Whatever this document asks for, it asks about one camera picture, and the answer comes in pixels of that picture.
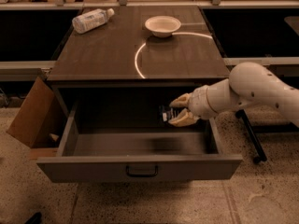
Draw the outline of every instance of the bowl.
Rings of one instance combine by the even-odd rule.
[[[157,16],[146,20],[145,26],[153,35],[164,38],[172,35],[181,23],[178,19],[168,16]]]

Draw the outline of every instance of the plastic bottle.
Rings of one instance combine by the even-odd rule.
[[[114,10],[112,8],[107,11],[96,9],[77,16],[72,20],[72,23],[78,33],[84,34],[95,27],[107,23],[113,15]]]

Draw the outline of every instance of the drawer handle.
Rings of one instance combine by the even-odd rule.
[[[155,177],[158,174],[158,166],[155,166],[155,171],[152,174],[146,174],[146,175],[137,175],[130,173],[130,167],[126,166],[125,168],[126,174],[130,177]]]

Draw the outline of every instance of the drawer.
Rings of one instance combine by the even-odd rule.
[[[52,182],[229,179],[242,157],[224,154],[214,119],[176,128],[160,105],[194,87],[94,88],[77,95],[56,157],[37,164]]]

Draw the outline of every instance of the tiled floor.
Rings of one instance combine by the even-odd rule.
[[[16,103],[0,108],[1,224],[25,223],[35,212],[54,224],[299,223],[299,133],[259,134],[268,161],[256,165],[242,120],[224,112],[217,117],[223,151],[244,158],[231,180],[53,184],[6,133]],[[264,106],[248,113],[257,122],[280,119]]]

